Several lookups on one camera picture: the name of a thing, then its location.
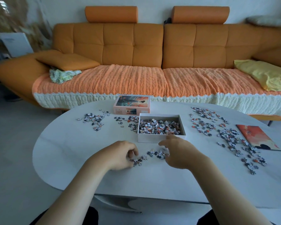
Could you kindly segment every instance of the sofa armrest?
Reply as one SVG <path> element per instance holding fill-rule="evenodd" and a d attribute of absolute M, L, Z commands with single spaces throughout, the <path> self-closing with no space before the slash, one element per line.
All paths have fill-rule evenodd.
<path fill-rule="evenodd" d="M 23 99 L 29 102 L 35 101 L 32 85 L 39 76 L 49 72 L 50 69 L 36 58 L 55 53 L 60 54 L 57 50 L 46 50 L 3 61 L 0 63 L 0 81 Z"/>

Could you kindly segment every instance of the green patterned cloth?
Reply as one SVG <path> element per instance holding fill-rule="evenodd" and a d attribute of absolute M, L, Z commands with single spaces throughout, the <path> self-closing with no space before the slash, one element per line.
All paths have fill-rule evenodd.
<path fill-rule="evenodd" d="M 62 84 L 80 73 L 82 73 L 80 70 L 61 71 L 59 69 L 50 69 L 50 78 L 53 83 Z"/>

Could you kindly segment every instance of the open white box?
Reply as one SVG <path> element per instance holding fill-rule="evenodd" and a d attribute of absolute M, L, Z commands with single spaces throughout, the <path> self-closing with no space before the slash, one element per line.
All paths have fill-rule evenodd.
<path fill-rule="evenodd" d="M 148 121 L 149 119 L 153 119 L 153 118 L 157 121 L 175 121 L 175 122 L 178 122 L 180 124 L 180 134 L 181 135 L 175 135 L 175 136 L 180 137 L 182 139 L 186 138 L 186 133 L 185 133 L 180 115 L 160 115 L 160 114 L 140 113 L 140 118 L 139 118 L 139 121 L 138 121 L 138 142 L 159 143 L 160 141 L 165 140 L 166 135 L 163 135 L 163 134 L 139 133 L 140 121 L 141 120 Z"/>

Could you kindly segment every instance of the white wall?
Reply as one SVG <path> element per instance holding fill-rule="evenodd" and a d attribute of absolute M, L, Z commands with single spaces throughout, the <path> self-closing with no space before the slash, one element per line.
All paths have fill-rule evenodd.
<path fill-rule="evenodd" d="M 56 23 L 85 22 L 87 5 L 138 6 L 140 23 L 161 24 L 175 5 L 229 6 L 227 23 L 239 23 L 251 15 L 281 18 L 281 0 L 42 0 L 51 26 Z"/>

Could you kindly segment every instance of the sofa headrest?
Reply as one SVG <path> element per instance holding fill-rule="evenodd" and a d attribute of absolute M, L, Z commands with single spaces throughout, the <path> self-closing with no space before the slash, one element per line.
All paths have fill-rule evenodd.
<path fill-rule="evenodd" d="M 85 16 L 90 23 L 137 23 L 137 6 L 86 6 Z"/>
<path fill-rule="evenodd" d="M 172 23 L 223 24 L 230 13 L 228 6 L 174 6 Z"/>

